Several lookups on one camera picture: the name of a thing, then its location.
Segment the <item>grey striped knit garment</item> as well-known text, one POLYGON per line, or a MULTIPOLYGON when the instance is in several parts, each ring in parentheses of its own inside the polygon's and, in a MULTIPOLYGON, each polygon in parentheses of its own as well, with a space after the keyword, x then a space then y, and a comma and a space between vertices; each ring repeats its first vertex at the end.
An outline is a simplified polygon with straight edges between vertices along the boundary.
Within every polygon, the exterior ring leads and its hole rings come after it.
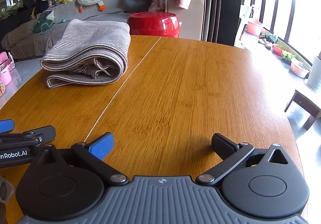
POLYGON ((71 20, 40 61, 41 67, 51 72, 47 87, 117 81, 128 68, 129 30, 125 22, 71 20))

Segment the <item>pink storage box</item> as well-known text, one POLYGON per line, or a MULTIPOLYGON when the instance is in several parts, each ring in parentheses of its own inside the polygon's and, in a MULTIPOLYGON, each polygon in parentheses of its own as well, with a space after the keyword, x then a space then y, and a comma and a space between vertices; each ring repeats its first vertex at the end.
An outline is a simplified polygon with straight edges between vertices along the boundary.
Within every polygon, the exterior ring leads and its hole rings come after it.
POLYGON ((1 81, 5 86, 7 86, 12 80, 10 72, 15 68, 15 64, 10 52, 8 54, 4 51, 1 52, 0 58, 1 58, 1 81))

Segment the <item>white marble coffee table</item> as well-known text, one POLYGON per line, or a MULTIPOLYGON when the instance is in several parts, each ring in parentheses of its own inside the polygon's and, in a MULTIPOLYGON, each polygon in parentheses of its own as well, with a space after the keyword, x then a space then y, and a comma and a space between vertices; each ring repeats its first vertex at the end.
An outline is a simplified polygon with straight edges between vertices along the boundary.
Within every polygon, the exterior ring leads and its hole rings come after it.
POLYGON ((35 58, 15 63, 15 68, 10 72, 11 82, 5 87, 5 93, 1 96, 0 108, 3 108, 14 94, 42 69, 40 60, 41 58, 35 58))

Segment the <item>small wooden stool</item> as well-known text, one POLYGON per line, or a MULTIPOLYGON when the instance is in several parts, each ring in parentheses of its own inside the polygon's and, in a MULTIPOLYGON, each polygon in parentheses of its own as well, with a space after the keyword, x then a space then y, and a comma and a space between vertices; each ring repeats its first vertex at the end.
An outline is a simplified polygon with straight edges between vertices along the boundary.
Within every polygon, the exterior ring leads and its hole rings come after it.
POLYGON ((288 110, 292 102, 299 105, 310 115, 303 125, 305 130, 309 130, 314 122, 320 118, 320 100, 320 93, 316 93, 309 88, 296 89, 284 111, 286 112, 288 110))

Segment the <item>pink basin with plants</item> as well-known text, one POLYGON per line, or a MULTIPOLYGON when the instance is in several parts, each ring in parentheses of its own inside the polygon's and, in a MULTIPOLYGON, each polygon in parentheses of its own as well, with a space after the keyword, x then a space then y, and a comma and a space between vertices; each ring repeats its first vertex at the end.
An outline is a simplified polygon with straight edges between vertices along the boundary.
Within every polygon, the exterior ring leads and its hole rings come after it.
POLYGON ((310 72, 308 67, 297 59, 291 60, 290 70, 300 78, 305 78, 310 72))

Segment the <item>white potted plant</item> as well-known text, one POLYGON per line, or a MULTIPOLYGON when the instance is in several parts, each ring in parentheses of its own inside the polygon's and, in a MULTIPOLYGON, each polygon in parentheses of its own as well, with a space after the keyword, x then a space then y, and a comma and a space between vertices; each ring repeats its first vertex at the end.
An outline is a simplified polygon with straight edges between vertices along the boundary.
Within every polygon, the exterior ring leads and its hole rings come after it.
POLYGON ((312 70, 306 84, 316 93, 321 90, 321 60, 318 56, 314 58, 312 70))

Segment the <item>red plastic basin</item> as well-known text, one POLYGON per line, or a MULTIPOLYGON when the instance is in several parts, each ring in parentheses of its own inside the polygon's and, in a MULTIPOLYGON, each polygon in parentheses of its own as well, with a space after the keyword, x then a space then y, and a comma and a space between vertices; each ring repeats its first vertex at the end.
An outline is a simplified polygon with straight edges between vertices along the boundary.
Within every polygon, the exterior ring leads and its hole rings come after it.
POLYGON ((286 51, 286 49, 283 46, 273 44, 273 53, 275 53, 276 55, 282 56, 284 51, 286 51))

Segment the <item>green dinosaur plush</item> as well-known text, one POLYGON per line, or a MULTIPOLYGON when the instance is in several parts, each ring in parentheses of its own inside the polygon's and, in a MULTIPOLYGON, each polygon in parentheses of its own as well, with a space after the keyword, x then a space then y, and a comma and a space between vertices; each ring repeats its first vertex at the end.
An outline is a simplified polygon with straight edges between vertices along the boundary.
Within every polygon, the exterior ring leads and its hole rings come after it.
POLYGON ((44 33, 51 29, 55 24, 54 10, 46 10, 41 13, 31 30, 34 33, 44 33))

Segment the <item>pink plastic bucket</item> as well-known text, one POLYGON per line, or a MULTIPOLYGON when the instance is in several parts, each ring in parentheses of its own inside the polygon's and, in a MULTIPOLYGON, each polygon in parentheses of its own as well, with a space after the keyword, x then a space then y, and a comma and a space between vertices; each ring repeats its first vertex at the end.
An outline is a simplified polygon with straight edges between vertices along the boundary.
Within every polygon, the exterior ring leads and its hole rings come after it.
POLYGON ((250 33, 255 36, 259 36, 261 34, 263 28, 263 24, 257 20, 249 20, 246 28, 247 33, 250 33))

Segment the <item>red round stool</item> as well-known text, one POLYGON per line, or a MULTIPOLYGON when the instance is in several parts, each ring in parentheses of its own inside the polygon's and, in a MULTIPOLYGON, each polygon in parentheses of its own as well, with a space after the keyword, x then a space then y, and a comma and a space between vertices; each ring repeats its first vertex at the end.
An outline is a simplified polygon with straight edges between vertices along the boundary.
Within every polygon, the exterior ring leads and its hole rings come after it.
POLYGON ((140 12, 128 16, 131 35, 180 37, 177 15, 168 12, 140 12))

